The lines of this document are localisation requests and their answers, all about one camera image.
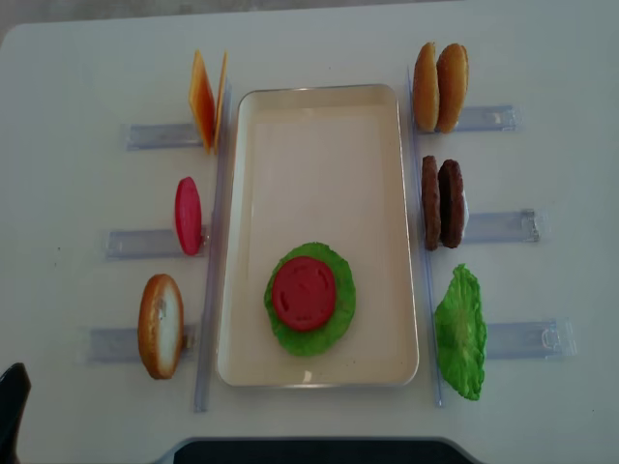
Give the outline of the clear holder rail bread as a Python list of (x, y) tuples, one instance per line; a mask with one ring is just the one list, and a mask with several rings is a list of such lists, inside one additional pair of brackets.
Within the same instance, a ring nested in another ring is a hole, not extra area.
[(86, 328), (78, 332), (75, 358), (81, 364), (141, 363), (137, 328)]

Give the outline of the clear holder rail cheese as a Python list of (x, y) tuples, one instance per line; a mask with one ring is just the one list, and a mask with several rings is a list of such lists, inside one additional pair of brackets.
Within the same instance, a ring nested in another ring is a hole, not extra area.
[(201, 147), (203, 142), (193, 124), (122, 125), (128, 151)]

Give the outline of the long clear left rail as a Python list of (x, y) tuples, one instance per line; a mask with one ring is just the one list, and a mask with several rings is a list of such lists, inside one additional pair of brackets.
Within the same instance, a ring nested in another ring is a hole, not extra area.
[(204, 307), (201, 316), (197, 370), (193, 395), (193, 411), (208, 410), (209, 390), (213, 374), (214, 353), (217, 345), (217, 326), (221, 291), (225, 271), (226, 239), (229, 225), (230, 188), (230, 132), (233, 130), (232, 85), (227, 77), (223, 88), (222, 123), (217, 151), (217, 183), (215, 203), (211, 215), (208, 266)]

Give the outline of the cream rectangular metal tray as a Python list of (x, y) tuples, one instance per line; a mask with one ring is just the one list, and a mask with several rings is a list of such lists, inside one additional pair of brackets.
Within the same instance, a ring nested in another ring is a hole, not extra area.
[[(232, 387), (403, 385), (419, 365), (398, 99), (385, 84), (254, 91), (239, 105), (223, 236), (217, 371)], [(294, 356), (263, 302), (305, 243), (349, 265), (356, 311), (324, 354)]]

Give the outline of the orange cheese slice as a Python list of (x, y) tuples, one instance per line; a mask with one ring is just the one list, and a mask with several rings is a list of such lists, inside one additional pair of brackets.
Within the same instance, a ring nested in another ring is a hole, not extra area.
[(189, 90), (189, 105), (195, 125), (207, 153), (214, 146), (215, 100), (200, 51), (193, 56), (192, 78)]
[(225, 91), (225, 82), (226, 82), (227, 61), (228, 61), (228, 53), (227, 53), (227, 49), (225, 49), (223, 53), (222, 64), (221, 64), (220, 85), (219, 85), (219, 93), (218, 93), (218, 102), (217, 102), (217, 107), (216, 107), (214, 145), (213, 145), (213, 151), (215, 155), (218, 153), (219, 145), (220, 145), (220, 132), (221, 132), (221, 124), (222, 124), (221, 120), (222, 120), (222, 109), (223, 109), (223, 100), (224, 100), (224, 91)]

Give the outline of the brown meat patty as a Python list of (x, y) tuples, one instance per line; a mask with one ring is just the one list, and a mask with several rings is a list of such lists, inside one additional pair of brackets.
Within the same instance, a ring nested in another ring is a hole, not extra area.
[(438, 172), (440, 190), (440, 240), (445, 247), (456, 248), (462, 240), (464, 227), (463, 179), (459, 164), (446, 159)]
[(438, 169), (434, 156), (423, 157), (422, 203), (424, 211), (426, 249), (436, 250), (440, 239), (441, 216)]

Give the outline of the red tomato slice on tray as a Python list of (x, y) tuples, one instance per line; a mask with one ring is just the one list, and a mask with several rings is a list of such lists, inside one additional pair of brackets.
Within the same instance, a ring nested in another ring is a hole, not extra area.
[(269, 296), (276, 316), (287, 328), (312, 332), (324, 326), (335, 312), (335, 276), (318, 259), (294, 257), (276, 271)]

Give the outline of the clear holder rail tomato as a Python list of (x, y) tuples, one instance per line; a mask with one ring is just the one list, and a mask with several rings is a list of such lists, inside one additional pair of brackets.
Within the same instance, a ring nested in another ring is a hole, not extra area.
[(108, 261), (188, 257), (173, 229), (110, 230), (102, 251)]

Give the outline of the right golden bun half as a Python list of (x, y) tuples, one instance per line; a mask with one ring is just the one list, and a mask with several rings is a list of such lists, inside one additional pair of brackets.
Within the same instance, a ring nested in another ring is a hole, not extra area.
[(444, 48), (437, 60), (439, 88), (439, 115), (437, 129), (452, 131), (458, 122), (468, 90), (469, 65), (466, 48), (451, 43)]

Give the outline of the left golden bun half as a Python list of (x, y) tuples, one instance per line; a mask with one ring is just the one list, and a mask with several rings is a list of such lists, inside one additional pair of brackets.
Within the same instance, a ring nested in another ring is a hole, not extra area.
[(412, 91), (417, 126), (422, 131), (434, 131), (439, 114), (439, 88), (433, 42), (424, 44), (419, 52), (414, 68)]

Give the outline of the clear holder rail lettuce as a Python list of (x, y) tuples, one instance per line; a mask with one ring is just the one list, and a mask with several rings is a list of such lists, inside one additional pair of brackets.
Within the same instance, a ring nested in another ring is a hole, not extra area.
[(568, 318), (487, 326), (488, 360), (550, 360), (576, 354), (573, 327)]

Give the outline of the black object bottom left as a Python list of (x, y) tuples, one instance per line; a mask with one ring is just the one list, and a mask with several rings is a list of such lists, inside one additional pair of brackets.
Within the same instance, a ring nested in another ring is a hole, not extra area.
[(18, 463), (17, 438), (31, 390), (31, 382), (23, 362), (14, 363), (2, 374), (0, 388), (1, 462)]

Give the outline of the golden bun half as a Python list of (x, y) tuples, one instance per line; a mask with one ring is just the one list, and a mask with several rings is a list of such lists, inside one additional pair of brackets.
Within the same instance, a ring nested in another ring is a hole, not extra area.
[(469, 65), (466, 48), (451, 43), (444, 48), (437, 60), (439, 88), (439, 115), (437, 129), (452, 131), (458, 122), (468, 90)]
[(439, 114), (439, 88), (433, 42), (424, 44), (419, 52), (414, 68), (412, 91), (417, 126), (422, 131), (434, 131)]

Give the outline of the left orange cheese slice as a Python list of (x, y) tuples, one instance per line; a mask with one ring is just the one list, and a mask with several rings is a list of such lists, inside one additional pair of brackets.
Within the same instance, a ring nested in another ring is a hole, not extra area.
[(214, 146), (215, 100), (200, 51), (193, 56), (192, 78), (189, 90), (189, 105), (195, 125), (207, 153)]

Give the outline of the standing red tomato slice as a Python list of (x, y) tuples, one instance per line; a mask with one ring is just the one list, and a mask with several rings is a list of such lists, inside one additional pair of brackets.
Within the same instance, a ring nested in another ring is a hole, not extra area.
[(175, 227), (181, 249), (196, 255), (202, 244), (201, 203), (192, 177), (182, 179), (175, 195)]

